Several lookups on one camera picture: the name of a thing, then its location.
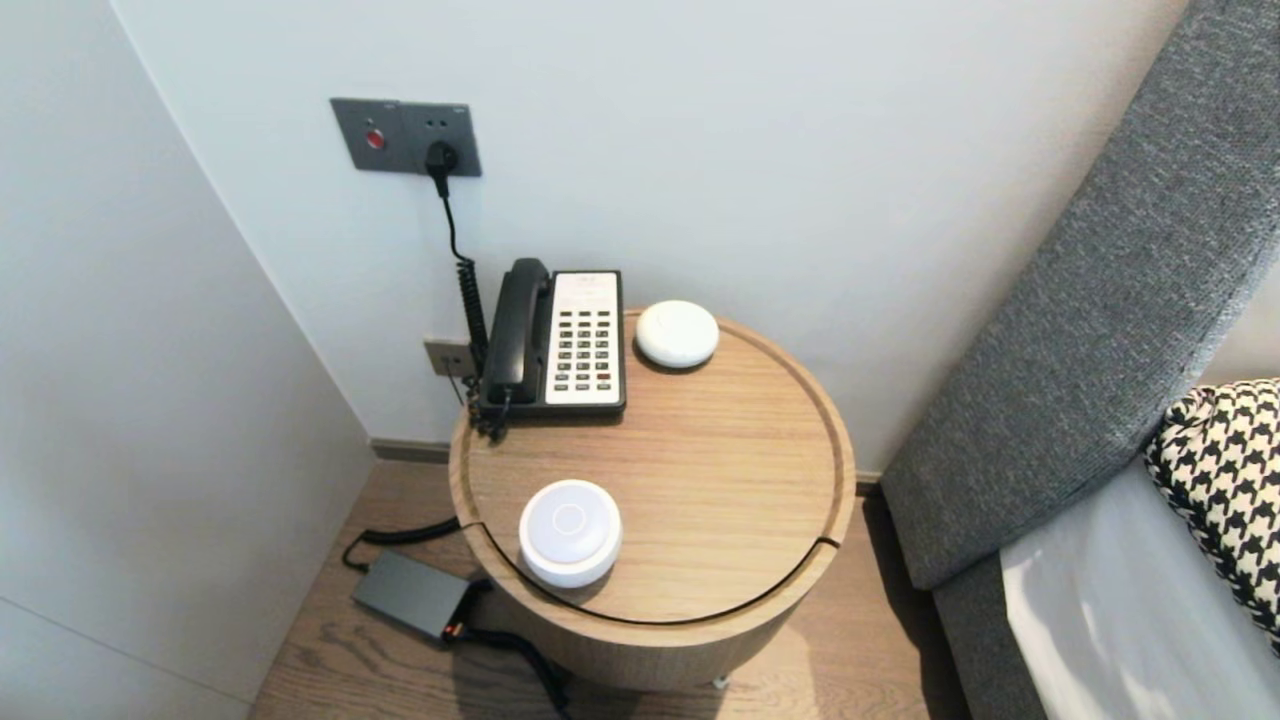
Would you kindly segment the round wooden bedside table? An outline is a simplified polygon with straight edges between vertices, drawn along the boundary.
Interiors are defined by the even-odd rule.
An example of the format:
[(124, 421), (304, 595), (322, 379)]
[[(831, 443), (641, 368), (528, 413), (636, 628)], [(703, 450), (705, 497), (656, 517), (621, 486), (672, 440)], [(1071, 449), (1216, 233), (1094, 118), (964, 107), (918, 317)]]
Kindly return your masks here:
[[(841, 546), (855, 509), (845, 425), (812, 374), (730, 320), (698, 368), (626, 357), (618, 420), (512, 420), (493, 443), (461, 411), (449, 483), (463, 529), (481, 523), (503, 559), (553, 598), (596, 618), (677, 624), (760, 598), (819, 538)], [(559, 591), (524, 565), (518, 518), (557, 480), (590, 480), (620, 507), (623, 541), (603, 579)]]

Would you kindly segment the white bed sheet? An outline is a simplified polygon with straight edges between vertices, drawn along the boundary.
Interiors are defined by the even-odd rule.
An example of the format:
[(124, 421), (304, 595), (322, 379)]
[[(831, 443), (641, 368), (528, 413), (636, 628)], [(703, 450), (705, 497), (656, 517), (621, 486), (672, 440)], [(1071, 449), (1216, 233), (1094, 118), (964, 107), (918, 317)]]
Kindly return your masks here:
[(1139, 459), (998, 560), (1048, 720), (1280, 720), (1280, 659)]

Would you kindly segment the black telephone handset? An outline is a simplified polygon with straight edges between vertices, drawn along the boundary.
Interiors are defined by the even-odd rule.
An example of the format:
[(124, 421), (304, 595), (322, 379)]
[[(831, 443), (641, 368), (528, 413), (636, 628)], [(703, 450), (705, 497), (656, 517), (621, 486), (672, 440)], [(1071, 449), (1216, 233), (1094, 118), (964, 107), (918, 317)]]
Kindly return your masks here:
[(485, 365), (489, 404), (531, 404), (538, 398), (545, 327), (538, 319), (549, 272), (521, 258), (504, 274)]

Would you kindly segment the black white houndstooth pillow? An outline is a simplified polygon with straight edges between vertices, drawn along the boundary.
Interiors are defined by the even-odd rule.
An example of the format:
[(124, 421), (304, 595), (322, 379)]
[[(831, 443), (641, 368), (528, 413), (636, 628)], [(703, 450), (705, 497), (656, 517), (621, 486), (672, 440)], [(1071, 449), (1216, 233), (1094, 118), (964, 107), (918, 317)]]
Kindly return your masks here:
[(1192, 388), (1165, 411), (1143, 460), (1280, 659), (1280, 377)]

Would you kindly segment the grey switch panel red button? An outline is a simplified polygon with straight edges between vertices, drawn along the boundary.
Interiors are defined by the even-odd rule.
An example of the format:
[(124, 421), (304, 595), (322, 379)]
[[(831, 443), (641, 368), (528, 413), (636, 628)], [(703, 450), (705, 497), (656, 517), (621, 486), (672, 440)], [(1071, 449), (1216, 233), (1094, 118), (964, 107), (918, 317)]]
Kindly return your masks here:
[(406, 172), (397, 101), (332, 97), (329, 102), (357, 170)]

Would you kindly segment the grey fabric headboard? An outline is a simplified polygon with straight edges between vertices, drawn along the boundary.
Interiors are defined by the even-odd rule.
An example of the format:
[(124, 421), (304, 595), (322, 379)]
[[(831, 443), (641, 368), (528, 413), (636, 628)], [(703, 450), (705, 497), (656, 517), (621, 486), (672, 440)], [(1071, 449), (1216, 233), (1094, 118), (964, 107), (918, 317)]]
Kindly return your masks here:
[(879, 486), (972, 720), (1047, 720), (1001, 548), (1112, 480), (1280, 259), (1280, 0), (1189, 0)]

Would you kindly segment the grey power adapter box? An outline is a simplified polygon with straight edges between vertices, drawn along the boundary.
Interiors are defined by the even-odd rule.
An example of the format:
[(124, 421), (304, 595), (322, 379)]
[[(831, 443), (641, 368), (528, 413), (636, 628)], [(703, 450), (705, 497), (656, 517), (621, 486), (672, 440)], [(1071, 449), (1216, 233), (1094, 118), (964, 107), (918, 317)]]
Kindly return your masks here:
[(462, 577), (385, 551), (355, 587), (352, 600), (434, 644), (448, 644), (470, 591)]

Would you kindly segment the beige phone wall plate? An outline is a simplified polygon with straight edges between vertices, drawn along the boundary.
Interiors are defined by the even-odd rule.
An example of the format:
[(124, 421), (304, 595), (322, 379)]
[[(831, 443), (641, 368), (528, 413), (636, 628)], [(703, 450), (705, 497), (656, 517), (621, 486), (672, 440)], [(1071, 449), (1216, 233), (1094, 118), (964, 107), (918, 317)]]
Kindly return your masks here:
[(474, 354), (467, 343), (454, 340), (426, 338), (422, 346), (436, 375), (454, 379), (476, 375)]

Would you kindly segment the flat white dome device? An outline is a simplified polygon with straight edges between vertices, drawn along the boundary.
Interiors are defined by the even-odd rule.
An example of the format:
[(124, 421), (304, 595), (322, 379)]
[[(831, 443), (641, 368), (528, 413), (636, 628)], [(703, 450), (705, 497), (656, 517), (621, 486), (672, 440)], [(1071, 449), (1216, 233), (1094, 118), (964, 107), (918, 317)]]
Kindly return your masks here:
[(668, 369), (689, 369), (707, 363), (721, 341), (716, 318), (703, 306), (668, 300), (653, 304), (639, 316), (636, 345), (649, 361)]

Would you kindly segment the black white desk telephone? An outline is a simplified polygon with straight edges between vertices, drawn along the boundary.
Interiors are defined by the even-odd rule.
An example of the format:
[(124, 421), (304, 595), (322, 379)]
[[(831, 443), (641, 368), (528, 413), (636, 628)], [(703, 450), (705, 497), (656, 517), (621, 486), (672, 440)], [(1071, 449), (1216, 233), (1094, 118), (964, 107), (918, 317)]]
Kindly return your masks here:
[(627, 348), (620, 272), (549, 272), (538, 319), (545, 327), (538, 398), (503, 406), (485, 400), (490, 332), (475, 398), (476, 414), (492, 424), (621, 416), (627, 402)]

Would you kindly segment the white round cylinder speaker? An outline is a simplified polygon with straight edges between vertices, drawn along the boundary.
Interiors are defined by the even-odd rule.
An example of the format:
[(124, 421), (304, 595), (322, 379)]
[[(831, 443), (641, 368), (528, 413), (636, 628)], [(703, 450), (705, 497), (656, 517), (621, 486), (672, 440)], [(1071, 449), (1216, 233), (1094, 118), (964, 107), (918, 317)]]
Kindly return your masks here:
[(520, 557), (543, 584), (576, 591), (612, 571), (623, 534), (609, 492), (588, 480), (558, 480), (526, 502), (518, 521)]

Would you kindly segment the curved wooden table drawer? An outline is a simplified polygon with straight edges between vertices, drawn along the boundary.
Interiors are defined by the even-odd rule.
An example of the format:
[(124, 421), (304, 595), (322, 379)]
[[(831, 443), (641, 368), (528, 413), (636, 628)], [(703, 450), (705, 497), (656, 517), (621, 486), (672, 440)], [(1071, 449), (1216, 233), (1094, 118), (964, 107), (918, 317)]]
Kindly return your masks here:
[(677, 624), (593, 616), (553, 598), (503, 559), (481, 524), (462, 532), (495, 584), (495, 624), (530, 641), (576, 676), (626, 691), (666, 692), (731, 675), (758, 656), (835, 561), (838, 543), (819, 538), (806, 557), (760, 598), (731, 612)]

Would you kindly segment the grey wall socket panel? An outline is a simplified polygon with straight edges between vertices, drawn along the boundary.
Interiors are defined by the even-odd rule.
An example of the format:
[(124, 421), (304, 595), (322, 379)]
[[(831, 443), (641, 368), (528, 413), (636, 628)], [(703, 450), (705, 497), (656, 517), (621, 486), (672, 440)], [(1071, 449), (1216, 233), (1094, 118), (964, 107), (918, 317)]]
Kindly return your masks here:
[(399, 117), (407, 137), (410, 173), (426, 174), (428, 150), (449, 145), (460, 159), (452, 176), (483, 177), (470, 105), (462, 102), (402, 102)]

